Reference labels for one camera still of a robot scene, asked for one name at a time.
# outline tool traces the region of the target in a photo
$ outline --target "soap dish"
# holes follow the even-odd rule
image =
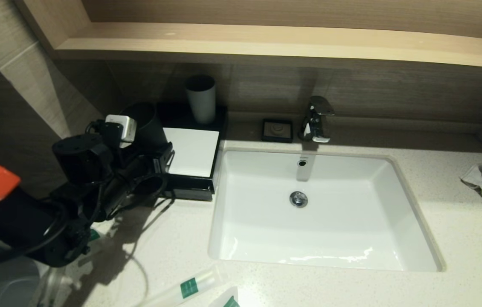
[[[264,119],[262,140],[265,142],[292,142],[292,121]]]

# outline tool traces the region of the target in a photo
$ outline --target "green label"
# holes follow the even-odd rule
[[[97,231],[95,231],[94,229],[92,229],[91,231],[89,231],[89,242],[93,241],[93,240],[96,240],[96,239],[99,239],[99,237],[101,237],[99,235],[99,233]]]
[[[235,301],[235,299],[233,298],[233,295],[231,298],[229,298],[228,302],[226,303],[226,305],[224,305],[224,307],[240,307],[239,304]]]
[[[194,295],[198,292],[196,278],[192,278],[180,284],[180,290],[182,291],[182,298],[187,298],[190,295]]]

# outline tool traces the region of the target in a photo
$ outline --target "sink drain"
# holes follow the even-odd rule
[[[290,194],[290,204],[296,208],[304,208],[308,204],[308,197],[299,191],[292,192]]]

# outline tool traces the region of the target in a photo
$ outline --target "white sink basin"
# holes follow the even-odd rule
[[[298,166],[301,160],[306,165]],[[298,208],[290,194],[307,196]],[[440,271],[415,203],[387,159],[228,151],[212,258],[343,268]]]

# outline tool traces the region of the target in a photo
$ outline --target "countertop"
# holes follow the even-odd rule
[[[258,142],[258,130],[230,133],[225,150],[301,151]],[[438,249],[443,272],[400,272],[213,260],[207,253],[214,202],[168,200],[114,222],[110,246],[66,268],[77,280],[56,306],[131,307],[215,263],[231,276],[183,307],[207,307],[232,286],[242,307],[482,307],[482,198],[459,177],[482,163],[469,134],[338,128],[318,153],[389,156],[399,166]],[[101,231],[111,223],[97,226]]]

